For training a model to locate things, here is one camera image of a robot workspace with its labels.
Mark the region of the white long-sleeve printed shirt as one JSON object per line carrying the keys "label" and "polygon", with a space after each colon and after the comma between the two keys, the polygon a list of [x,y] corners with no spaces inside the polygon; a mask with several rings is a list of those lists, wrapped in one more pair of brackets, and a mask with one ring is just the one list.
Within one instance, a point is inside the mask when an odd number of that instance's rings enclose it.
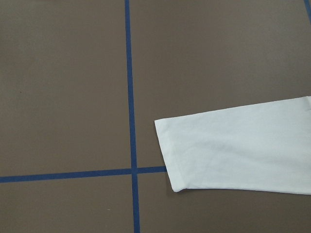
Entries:
{"label": "white long-sleeve printed shirt", "polygon": [[311,99],[301,97],[155,121],[174,192],[311,192]]}

